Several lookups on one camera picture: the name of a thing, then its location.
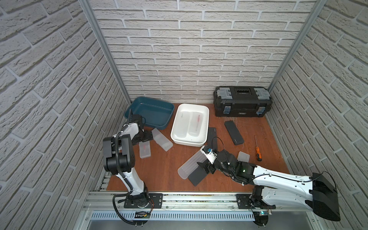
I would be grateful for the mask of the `smooth translucent pencil case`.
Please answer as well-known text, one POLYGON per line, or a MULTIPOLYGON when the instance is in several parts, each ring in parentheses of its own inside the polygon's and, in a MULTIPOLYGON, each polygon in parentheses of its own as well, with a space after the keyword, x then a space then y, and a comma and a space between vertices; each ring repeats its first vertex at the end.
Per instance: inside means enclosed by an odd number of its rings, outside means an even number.
POLYGON ((185 138, 188 134, 190 112, 181 112, 177 118, 174 134, 179 138, 185 138))

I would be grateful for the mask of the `translucent case red content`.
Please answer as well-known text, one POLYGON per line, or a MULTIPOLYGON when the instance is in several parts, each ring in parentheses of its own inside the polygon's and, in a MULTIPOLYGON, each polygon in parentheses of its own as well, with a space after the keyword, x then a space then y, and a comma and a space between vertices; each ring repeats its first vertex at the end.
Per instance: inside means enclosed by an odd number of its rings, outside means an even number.
POLYGON ((203 122, 203 114, 199 112, 192 113, 192 119, 189 124, 188 134, 192 137, 198 137, 203 122))

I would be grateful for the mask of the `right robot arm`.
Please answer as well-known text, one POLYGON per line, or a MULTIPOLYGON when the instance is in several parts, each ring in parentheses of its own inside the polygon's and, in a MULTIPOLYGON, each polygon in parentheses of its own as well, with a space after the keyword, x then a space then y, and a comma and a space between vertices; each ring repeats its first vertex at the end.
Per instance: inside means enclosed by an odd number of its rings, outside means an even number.
POLYGON ((336 183, 323 173, 302 176, 277 172, 239 161, 228 151, 215 151, 209 146, 202 146, 200 152, 207 158, 198 163, 205 173, 220 171, 236 183, 254 187, 250 196, 254 208, 303 207, 323 219, 341 220, 336 183))

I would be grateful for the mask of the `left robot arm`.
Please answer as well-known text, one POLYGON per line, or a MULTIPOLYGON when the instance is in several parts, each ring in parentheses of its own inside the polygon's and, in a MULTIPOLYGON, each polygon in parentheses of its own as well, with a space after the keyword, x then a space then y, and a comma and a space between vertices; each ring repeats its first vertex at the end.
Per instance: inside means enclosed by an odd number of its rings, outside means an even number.
POLYGON ((116 175, 128 189, 126 200, 139 208, 150 202, 148 188, 135 170, 133 145, 150 138, 144 131, 142 116, 130 115, 123 129, 111 137, 103 139, 103 166, 105 171, 116 175))

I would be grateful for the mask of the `teal storage bin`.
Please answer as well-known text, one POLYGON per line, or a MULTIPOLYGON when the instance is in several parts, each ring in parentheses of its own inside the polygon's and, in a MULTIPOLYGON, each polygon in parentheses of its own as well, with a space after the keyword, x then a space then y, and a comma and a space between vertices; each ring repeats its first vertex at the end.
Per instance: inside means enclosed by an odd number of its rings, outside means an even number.
POLYGON ((166 101, 141 96, 137 97, 125 111, 125 118, 128 118, 129 111, 145 118, 145 126, 164 130, 173 115, 174 105, 166 101))

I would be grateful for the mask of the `black pencil case tilted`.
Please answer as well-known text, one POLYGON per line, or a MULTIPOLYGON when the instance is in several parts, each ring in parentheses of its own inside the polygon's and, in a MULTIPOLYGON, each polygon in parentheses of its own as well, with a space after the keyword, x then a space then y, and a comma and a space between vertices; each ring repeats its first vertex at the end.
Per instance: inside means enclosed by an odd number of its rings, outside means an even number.
POLYGON ((244 144, 244 139, 241 136, 237 126, 233 121, 225 121, 224 125, 229 132, 229 135, 234 143, 234 145, 241 145, 244 144))

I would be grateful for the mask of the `black pencil case upright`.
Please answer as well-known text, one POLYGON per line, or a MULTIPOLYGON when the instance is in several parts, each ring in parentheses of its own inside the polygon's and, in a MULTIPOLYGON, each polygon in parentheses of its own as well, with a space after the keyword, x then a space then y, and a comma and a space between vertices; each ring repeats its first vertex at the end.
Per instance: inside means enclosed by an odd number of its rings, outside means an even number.
POLYGON ((214 127, 209 127, 208 129, 207 145, 213 150, 218 149, 217 132, 214 127))

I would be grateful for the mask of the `black pencil case front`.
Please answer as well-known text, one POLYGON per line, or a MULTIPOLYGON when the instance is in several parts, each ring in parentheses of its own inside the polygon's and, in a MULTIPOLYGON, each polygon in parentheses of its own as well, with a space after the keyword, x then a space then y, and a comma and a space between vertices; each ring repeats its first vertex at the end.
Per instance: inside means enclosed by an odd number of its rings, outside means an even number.
POLYGON ((199 183, 207 177, 209 172, 207 172, 202 167, 197 167, 189 176, 188 179, 192 183, 193 186, 198 186, 199 183))

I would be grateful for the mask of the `white storage bin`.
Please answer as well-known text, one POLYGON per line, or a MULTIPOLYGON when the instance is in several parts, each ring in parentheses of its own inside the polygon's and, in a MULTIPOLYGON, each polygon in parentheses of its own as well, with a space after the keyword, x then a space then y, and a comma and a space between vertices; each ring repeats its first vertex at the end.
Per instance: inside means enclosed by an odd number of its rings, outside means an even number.
POLYGON ((209 128, 209 108, 204 105, 183 103, 183 104, 180 104, 177 108, 177 112, 174 118, 172 131, 171 131, 171 139, 176 144, 191 146, 191 147, 201 147, 207 141, 208 128, 209 128), (200 130, 200 134, 198 137, 192 137, 191 135, 187 134, 185 138, 179 139, 174 134, 176 121, 181 112, 190 112, 190 121, 192 119, 193 112, 199 112, 203 114, 203 122, 202 122, 201 130, 200 130))

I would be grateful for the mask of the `ribbed translucent pencil case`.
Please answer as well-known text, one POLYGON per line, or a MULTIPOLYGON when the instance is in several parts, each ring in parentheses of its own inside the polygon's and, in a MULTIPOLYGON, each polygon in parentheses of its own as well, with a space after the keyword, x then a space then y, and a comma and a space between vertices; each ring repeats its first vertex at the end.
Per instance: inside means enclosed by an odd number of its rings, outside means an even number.
POLYGON ((206 160, 206 156, 199 150, 191 158, 189 158, 179 169, 177 170, 179 176, 186 180, 191 173, 199 166, 197 162, 203 163, 206 160))

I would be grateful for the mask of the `black plastic toolbox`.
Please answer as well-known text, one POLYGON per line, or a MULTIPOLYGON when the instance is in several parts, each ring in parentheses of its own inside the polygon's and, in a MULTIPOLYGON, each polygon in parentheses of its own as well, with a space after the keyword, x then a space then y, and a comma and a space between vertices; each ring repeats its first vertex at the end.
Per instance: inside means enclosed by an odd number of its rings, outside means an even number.
POLYGON ((217 117, 263 117, 273 103, 264 87, 219 86, 213 97, 217 117))

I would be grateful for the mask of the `orange handled screwdriver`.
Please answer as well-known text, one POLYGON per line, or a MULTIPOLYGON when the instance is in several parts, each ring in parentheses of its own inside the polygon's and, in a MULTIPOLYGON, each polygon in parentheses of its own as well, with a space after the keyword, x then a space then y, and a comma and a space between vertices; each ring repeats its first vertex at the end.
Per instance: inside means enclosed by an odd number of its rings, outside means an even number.
POLYGON ((260 152, 260 148, 258 146, 256 136, 255 136, 255 152, 256 152, 256 158, 257 158, 257 160, 259 162, 261 162, 262 161, 262 154, 260 152))

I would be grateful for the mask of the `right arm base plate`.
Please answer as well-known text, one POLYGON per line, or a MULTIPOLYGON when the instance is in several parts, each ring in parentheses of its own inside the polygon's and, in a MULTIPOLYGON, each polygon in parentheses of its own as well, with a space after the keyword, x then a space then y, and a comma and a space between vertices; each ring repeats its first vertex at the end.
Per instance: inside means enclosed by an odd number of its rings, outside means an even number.
POLYGON ((238 209, 276 209, 275 205, 268 205, 262 196, 251 194, 236 194, 238 209))

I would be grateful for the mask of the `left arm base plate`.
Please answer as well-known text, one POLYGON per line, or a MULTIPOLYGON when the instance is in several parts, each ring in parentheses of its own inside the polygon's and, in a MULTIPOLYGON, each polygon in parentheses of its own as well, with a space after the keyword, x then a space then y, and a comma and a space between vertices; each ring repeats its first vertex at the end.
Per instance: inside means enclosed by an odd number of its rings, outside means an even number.
POLYGON ((125 209, 151 209, 153 202, 154 209, 160 209, 163 202, 163 193, 149 193, 140 195, 129 195, 125 199, 125 209))

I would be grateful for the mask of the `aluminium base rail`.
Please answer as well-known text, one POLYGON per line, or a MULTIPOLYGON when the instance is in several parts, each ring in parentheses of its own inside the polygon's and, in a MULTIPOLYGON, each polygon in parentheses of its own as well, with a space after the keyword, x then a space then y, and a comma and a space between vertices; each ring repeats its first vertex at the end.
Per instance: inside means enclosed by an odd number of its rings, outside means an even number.
MULTIPOLYGON (((83 211, 113 211, 113 196, 118 191, 90 192, 82 205, 83 211)), ((154 201, 154 211, 301 211, 311 209, 291 204, 276 204, 275 209, 251 207, 244 198, 237 198, 237 192, 161 192, 162 197, 154 201)))

